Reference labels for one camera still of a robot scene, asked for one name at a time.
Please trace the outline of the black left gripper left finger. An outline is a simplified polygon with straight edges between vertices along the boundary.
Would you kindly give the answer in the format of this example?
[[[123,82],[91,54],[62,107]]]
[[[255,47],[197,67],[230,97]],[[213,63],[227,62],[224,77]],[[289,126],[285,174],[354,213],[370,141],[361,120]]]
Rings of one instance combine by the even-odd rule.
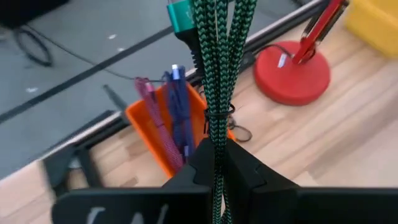
[[[205,138],[189,163],[161,187],[72,190],[52,206],[52,222],[211,223],[213,158],[213,144]]]

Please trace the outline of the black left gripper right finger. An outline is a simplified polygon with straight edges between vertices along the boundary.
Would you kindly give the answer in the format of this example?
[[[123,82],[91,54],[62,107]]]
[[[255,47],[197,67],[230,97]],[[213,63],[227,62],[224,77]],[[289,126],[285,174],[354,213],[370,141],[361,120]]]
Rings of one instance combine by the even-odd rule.
[[[300,186],[230,139],[225,169],[234,223],[397,224],[396,188]]]

